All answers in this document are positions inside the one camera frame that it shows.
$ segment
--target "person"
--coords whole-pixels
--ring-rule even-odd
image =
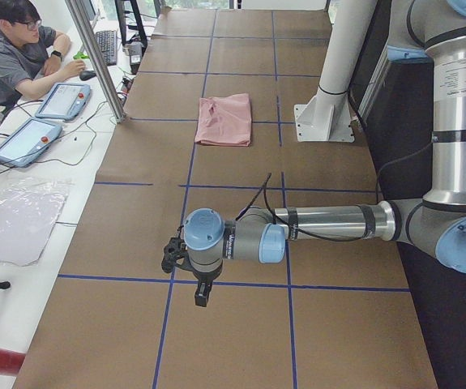
[[[29,0],[0,0],[0,105],[10,108],[21,96],[39,99],[55,83],[85,69],[81,59],[62,67],[70,45],[68,35],[41,25]],[[40,72],[43,77],[37,78]]]

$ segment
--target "keyboard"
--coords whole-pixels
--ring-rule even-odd
[[[106,65],[118,63],[118,32],[115,30],[98,31],[96,42],[100,46]]]

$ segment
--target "folded towel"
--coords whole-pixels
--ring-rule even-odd
[[[215,146],[249,146],[251,124],[248,93],[200,99],[195,142]]]

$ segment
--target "blue and white device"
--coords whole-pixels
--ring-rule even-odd
[[[24,168],[38,158],[62,132],[62,126],[29,118],[0,144],[0,162]]]
[[[35,116],[42,119],[72,120],[83,110],[90,97],[85,83],[55,83]]]

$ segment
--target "eyeglasses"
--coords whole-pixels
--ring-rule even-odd
[[[16,22],[16,23],[26,24],[28,26],[29,31],[36,30],[37,28],[39,28],[41,26],[41,20],[40,19],[34,20],[32,22]]]

